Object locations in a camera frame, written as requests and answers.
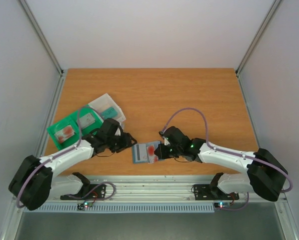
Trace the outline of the red white card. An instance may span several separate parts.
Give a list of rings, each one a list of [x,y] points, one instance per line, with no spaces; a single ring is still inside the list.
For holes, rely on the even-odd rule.
[[[147,159],[149,164],[154,164],[161,159],[155,154],[155,150],[158,148],[161,141],[152,141],[146,143],[146,152],[147,152]]]
[[[54,136],[58,143],[62,144],[69,138],[75,135],[75,131],[71,125],[67,125],[61,130],[57,131]]]

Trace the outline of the teal card holder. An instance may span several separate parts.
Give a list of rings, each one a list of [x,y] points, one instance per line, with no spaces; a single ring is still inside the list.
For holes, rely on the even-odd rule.
[[[148,163],[146,143],[137,143],[131,148],[131,150],[132,150],[132,162],[134,164]]]

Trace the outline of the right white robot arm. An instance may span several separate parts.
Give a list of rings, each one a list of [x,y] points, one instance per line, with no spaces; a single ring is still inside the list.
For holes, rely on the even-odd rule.
[[[255,193],[276,202],[283,191],[288,172],[266,149],[252,152],[221,147],[202,138],[190,139],[175,126],[160,135],[164,142],[154,150],[159,159],[183,157],[189,162],[215,164],[237,172],[215,174],[207,191],[214,200],[234,193]]]

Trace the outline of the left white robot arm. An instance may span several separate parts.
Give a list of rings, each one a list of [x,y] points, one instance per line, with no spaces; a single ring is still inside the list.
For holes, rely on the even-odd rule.
[[[137,140],[124,132],[115,119],[104,120],[99,128],[83,134],[69,147],[41,158],[27,156],[12,178],[8,190],[16,197],[16,206],[38,209],[48,199],[55,177],[68,168],[104,152],[120,153],[131,148]]]

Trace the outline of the teal card in bin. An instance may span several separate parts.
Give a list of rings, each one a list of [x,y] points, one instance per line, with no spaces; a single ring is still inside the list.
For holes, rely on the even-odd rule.
[[[106,107],[101,111],[100,115],[104,120],[106,119],[116,119],[119,116],[118,111],[113,106]]]

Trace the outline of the grey card in tray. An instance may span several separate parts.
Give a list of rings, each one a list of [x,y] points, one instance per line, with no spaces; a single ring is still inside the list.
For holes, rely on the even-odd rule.
[[[80,124],[81,129],[85,129],[89,126],[91,126],[92,124],[95,123],[95,118],[94,116],[89,112],[83,116],[81,116],[76,122],[77,124]]]

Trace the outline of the red white card in tray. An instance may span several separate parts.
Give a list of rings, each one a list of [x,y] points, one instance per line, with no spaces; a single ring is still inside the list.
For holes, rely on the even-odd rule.
[[[57,131],[54,136],[58,143],[62,144],[69,138],[75,135],[75,131],[71,125],[67,125],[61,130]]]

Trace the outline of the white translucent plastic bin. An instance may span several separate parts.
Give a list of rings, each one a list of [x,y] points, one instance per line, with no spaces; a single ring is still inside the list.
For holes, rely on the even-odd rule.
[[[112,97],[105,93],[102,96],[88,103],[88,105],[96,110],[96,113],[103,119],[114,119],[122,126],[126,121],[126,117],[118,104],[112,99]]]

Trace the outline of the green plastic tray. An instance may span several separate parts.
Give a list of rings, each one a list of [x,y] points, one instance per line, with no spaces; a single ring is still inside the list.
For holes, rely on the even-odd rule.
[[[103,118],[86,105],[80,109],[79,114],[77,110],[49,126],[47,132],[56,148],[60,151],[75,144],[79,140],[80,128],[84,136],[92,130],[99,128],[103,122]]]

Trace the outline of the aluminium front rail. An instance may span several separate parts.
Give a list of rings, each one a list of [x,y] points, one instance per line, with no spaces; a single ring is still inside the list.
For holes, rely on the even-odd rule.
[[[105,202],[117,203],[176,203],[195,202],[194,193],[191,191],[195,184],[209,184],[213,175],[87,175],[91,184],[98,185],[102,182],[113,183],[116,192],[113,197]],[[69,186],[71,176],[57,176],[53,183],[65,187],[52,186],[46,202],[60,202],[61,196],[72,191]]]

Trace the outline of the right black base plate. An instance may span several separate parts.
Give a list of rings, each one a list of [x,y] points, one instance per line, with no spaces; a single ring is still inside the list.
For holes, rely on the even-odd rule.
[[[224,193],[217,187],[210,187],[209,184],[194,184],[191,187],[191,192],[194,194],[196,201],[205,201],[205,200],[239,200],[238,193]]]

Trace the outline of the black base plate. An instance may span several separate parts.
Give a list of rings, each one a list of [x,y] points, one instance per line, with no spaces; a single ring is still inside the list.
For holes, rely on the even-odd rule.
[[[224,193],[217,187],[210,187],[209,184],[194,184],[191,187],[191,192],[194,194],[196,201],[205,201],[205,200],[239,200],[238,193]]]
[[[60,197],[61,200],[88,200],[95,197],[105,198],[106,194],[106,185],[102,184],[84,184],[78,193],[76,194],[66,194]]]

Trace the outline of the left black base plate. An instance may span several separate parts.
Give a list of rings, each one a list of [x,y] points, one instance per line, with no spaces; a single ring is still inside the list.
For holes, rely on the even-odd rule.
[[[88,200],[95,197],[105,198],[106,194],[106,185],[102,184],[84,184],[78,193],[76,194],[66,194],[60,197],[61,200]]]

